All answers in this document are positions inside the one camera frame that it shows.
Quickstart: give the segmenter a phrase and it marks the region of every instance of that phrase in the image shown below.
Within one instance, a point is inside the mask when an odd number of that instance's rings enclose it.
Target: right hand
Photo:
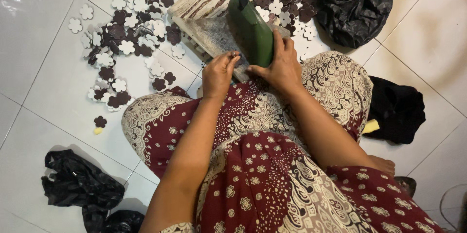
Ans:
[[[296,59],[296,50],[292,39],[283,39],[277,29],[274,34],[274,59],[267,68],[250,65],[247,69],[269,82],[286,99],[304,90],[302,68]]]

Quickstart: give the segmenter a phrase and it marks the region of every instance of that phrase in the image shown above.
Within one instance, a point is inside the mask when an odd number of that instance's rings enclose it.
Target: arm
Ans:
[[[159,232],[171,225],[192,222],[197,191],[206,176],[216,131],[217,116],[235,63],[240,59],[224,54],[203,70],[203,99],[177,144],[167,170],[149,203],[140,233]]]
[[[378,169],[358,143],[303,87],[294,41],[282,39],[276,30],[274,39],[274,60],[271,65],[268,68],[251,65],[248,70],[264,78],[290,101],[308,150],[319,166],[322,169],[333,165]]]

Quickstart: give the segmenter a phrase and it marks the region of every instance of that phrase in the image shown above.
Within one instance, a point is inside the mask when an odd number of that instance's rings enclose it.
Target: white tile floor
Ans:
[[[109,113],[87,98],[96,72],[81,58],[80,34],[67,28],[86,3],[94,18],[84,28],[107,22],[111,0],[0,0],[0,226],[6,232],[85,232],[81,209],[47,205],[40,177],[51,149],[71,148],[125,184],[125,198],[115,209],[145,213],[159,179],[132,151],[120,128],[120,112]],[[376,39],[350,50],[333,44],[322,30],[308,42],[297,36],[300,54],[336,49],[364,65],[370,75],[416,87],[423,93],[427,121],[410,145],[362,140],[371,154],[396,163],[398,175],[418,183],[415,200],[440,224],[442,194],[467,182],[467,0],[394,0],[388,22]],[[187,49],[171,57],[170,45],[155,52],[176,85],[201,97],[202,62]],[[142,57],[120,57],[118,75],[132,96],[151,93]],[[104,132],[92,134],[93,120],[108,120]],[[449,192],[443,204],[457,224],[466,187]]]

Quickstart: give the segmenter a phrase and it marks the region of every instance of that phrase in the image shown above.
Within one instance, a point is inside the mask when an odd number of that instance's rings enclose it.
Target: hand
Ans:
[[[274,59],[267,68],[250,65],[247,71],[254,72],[269,82],[286,99],[293,94],[304,90],[302,85],[302,68],[296,60],[294,41],[283,39],[275,29],[274,33]]]
[[[235,63],[240,59],[238,51],[230,51],[215,57],[203,70],[203,100],[223,102],[229,90]]]

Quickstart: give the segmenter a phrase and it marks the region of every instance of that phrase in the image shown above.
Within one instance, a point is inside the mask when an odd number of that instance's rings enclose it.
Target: black garbage bag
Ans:
[[[41,177],[49,205],[83,207],[86,231],[99,233],[108,211],[123,199],[123,185],[71,149],[48,152],[45,166],[57,172]]]
[[[143,220],[140,212],[119,210],[106,219],[101,233],[138,233]]]
[[[380,128],[365,133],[367,137],[410,144],[425,119],[423,94],[410,86],[370,76],[373,82],[368,120],[375,119]]]
[[[392,0],[318,0],[318,22],[335,43],[358,48],[382,30]]]

